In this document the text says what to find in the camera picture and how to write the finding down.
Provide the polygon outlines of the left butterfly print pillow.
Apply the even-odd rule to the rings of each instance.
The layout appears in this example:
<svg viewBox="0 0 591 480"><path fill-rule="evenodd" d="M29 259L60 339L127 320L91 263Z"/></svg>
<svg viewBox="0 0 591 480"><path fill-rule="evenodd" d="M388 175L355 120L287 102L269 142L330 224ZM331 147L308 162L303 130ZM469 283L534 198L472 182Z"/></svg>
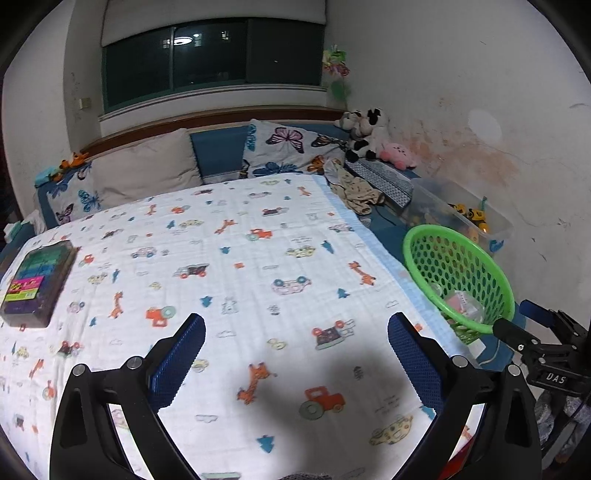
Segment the left butterfly print pillow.
<svg viewBox="0 0 591 480"><path fill-rule="evenodd" d="M51 182L47 198L58 225L100 211L101 200L94 185L92 163L86 163L68 172L58 182Z"/></svg>

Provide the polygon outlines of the beige pillow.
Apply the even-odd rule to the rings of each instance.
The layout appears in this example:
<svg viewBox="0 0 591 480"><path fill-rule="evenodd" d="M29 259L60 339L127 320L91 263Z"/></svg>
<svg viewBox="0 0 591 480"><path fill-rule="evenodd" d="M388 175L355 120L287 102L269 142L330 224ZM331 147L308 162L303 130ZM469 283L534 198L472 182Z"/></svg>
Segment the beige pillow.
<svg viewBox="0 0 591 480"><path fill-rule="evenodd" d="M202 184L197 157L185 129L94 158L92 178L103 208Z"/></svg>

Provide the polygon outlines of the wooden headboard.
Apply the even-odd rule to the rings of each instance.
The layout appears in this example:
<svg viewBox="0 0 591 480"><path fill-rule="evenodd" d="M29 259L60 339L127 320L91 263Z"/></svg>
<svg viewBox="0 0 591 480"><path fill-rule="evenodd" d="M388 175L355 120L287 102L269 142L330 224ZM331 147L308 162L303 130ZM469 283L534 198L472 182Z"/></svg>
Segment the wooden headboard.
<svg viewBox="0 0 591 480"><path fill-rule="evenodd" d="M224 125L249 123L252 118L269 121L332 122L339 119L342 113L344 112L341 109L321 106L252 106L207 110L129 127L93 141L83 147L81 152L92 157L180 128L191 131L211 130Z"/></svg>

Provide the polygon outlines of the beige patterned cloth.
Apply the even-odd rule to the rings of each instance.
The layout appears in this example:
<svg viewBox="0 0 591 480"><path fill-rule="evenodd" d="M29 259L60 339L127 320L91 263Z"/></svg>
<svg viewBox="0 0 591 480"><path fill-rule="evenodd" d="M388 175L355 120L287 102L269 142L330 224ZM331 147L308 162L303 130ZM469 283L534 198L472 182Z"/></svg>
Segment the beige patterned cloth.
<svg viewBox="0 0 591 480"><path fill-rule="evenodd" d="M365 179L349 173L341 160L329 158L325 161L324 172L332 193L356 215L368 216L375 206L384 203L385 195Z"/></svg>

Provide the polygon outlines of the yellow toy truck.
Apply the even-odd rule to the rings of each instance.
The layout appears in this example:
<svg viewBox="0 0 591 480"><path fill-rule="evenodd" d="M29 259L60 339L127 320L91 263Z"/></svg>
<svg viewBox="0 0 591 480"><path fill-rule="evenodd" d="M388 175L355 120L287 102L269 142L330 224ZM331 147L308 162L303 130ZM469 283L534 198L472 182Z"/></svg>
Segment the yellow toy truck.
<svg viewBox="0 0 591 480"><path fill-rule="evenodd" d="M472 222L481 231L486 233L489 232L489 225L484 210L467 208L465 204L450 204L450 207Z"/></svg>

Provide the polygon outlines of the colourful wall decoration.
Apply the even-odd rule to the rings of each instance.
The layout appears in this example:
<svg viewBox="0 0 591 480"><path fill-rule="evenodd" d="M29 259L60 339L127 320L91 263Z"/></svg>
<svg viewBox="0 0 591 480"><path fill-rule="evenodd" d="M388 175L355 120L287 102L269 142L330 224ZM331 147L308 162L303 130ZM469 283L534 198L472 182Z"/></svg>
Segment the colourful wall decoration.
<svg viewBox="0 0 591 480"><path fill-rule="evenodd" d="M327 86L332 97L346 108L351 94L348 83L351 71L346 65L346 51L336 45L325 49L322 52L322 70L327 75Z"/></svg>

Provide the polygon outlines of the blue white patterned cloth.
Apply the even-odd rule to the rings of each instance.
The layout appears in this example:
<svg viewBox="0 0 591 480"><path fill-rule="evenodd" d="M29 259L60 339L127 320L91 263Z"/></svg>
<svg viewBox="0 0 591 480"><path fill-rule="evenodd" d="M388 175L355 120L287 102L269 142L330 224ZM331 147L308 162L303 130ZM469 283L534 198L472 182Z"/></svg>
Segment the blue white patterned cloth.
<svg viewBox="0 0 591 480"><path fill-rule="evenodd" d="M367 161L366 159L356 162L346 160L346 167L380 190L399 209L405 209L411 202L413 184L396 168L380 161Z"/></svg>

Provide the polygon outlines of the colourful marker pen case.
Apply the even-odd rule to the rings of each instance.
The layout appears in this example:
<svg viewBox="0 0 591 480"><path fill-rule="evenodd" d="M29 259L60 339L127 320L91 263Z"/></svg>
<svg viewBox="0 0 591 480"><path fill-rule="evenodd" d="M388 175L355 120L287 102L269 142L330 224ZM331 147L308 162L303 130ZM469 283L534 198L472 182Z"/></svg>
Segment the colourful marker pen case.
<svg viewBox="0 0 591 480"><path fill-rule="evenodd" d="M20 330L46 328L76 255L69 240L30 251L2 296L2 320Z"/></svg>

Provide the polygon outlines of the butterfly print pillow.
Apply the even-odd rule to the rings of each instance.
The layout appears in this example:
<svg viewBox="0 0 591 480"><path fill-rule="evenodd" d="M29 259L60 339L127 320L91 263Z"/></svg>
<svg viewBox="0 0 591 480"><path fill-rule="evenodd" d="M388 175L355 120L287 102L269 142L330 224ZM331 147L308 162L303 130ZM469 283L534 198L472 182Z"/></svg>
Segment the butterfly print pillow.
<svg viewBox="0 0 591 480"><path fill-rule="evenodd" d="M92 163L86 163L68 172L58 182L51 182L47 198L58 225L100 211L101 200L94 185Z"/></svg>
<svg viewBox="0 0 591 480"><path fill-rule="evenodd" d="M252 119L246 129L242 176L325 173L325 162L345 158L346 140L297 126Z"/></svg>

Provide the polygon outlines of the orange toy on headboard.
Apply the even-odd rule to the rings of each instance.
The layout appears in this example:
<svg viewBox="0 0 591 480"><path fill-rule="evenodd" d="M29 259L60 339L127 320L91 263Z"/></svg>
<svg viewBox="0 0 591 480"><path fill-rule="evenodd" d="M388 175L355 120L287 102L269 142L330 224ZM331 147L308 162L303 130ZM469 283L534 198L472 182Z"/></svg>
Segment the orange toy on headboard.
<svg viewBox="0 0 591 480"><path fill-rule="evenodd" d="M59 171L66 173L83 166L88 159L87 153L73 152L69 159L63 159L59 164Z"/></svg>

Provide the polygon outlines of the right butterfly print pillow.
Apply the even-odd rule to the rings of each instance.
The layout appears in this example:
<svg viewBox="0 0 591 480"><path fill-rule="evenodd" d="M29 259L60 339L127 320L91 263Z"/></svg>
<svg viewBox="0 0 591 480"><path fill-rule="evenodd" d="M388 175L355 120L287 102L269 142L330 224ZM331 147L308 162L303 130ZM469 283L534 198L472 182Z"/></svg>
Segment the right butterfly print pillow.
<svg viewBox="0 0 591 480"><path fill-rule="evenodd" d="M252 119L246 129L242 176L325 173L325 162L345 158L346 140L297 126Z"/></svg>

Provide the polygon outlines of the green plastic basket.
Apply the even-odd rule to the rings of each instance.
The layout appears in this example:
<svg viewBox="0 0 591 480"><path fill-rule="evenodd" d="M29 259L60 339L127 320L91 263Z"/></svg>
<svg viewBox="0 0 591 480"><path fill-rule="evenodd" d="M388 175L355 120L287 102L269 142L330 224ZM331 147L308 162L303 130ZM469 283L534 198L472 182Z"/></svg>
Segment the green plastic basket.
<svg viewBox="0 0 591 480"><path fill-rule="evenodd" d="M403 241L404 263L428 300L466 344L511 321L515 299L493 258L457 231L439 225L411 228Z"/></svg>

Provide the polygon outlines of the blue cushion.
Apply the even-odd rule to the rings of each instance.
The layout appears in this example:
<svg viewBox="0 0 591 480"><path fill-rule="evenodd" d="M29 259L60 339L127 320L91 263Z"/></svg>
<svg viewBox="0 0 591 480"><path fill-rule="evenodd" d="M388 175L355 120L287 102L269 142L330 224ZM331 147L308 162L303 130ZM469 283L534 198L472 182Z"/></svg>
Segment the blue cushion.
<svg viewBox="0 0 591 480"><path fill-rule="evenodd" d="M190 134L197 168L205 184L240 178L246 135L246 126Z"/></svg>

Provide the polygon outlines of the black white plush toy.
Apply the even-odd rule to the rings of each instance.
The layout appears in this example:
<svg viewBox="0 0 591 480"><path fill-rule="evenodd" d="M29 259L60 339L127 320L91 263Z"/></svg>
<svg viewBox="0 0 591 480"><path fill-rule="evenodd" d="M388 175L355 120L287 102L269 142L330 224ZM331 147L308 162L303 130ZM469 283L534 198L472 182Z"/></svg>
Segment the black white plush toy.
<svg viewBox="0 0 591 480"><path fill-rule="evenodd" d="M388 115L380 108L346 111L334 122L335 127L349 133L346 161L377 160L383 145L390 141Z"/></svg>

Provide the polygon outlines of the pink plush toy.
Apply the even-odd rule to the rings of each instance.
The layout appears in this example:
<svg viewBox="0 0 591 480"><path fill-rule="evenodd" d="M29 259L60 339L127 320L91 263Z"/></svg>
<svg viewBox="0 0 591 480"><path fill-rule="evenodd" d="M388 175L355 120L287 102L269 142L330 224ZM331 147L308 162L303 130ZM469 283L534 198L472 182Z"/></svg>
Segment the pink plush toy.
<svg viewBox="0 0 591 480"><path fill-rule="evenodd" d="M385 143L379 153L379 158L391 163L394 168L400 171L414 170L417 167L413 154L404 146L398 143Z"/></svg>

